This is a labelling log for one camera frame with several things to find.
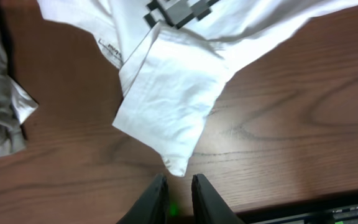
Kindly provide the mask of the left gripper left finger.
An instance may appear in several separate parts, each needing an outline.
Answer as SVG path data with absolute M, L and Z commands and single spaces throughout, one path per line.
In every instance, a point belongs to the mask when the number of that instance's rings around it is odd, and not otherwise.
M 169 214 L 167 178 L 157 174 L 117 224 L 166 224 Z

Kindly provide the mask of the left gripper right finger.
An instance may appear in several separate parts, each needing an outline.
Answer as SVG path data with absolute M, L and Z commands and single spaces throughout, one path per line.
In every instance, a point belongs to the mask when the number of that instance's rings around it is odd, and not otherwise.
M 244 224 L 204 174 L 193 176 L 191 191 L 195 223 Z

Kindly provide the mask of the white printed t-shirt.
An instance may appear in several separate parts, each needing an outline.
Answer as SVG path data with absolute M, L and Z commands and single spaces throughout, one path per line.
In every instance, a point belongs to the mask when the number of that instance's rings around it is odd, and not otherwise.
M 358 0 L 43 0 L 42 17 L 83 29 L 119 69 L 113 126 L 186 173 L 206 118 L 236 72 L 314 17 Z

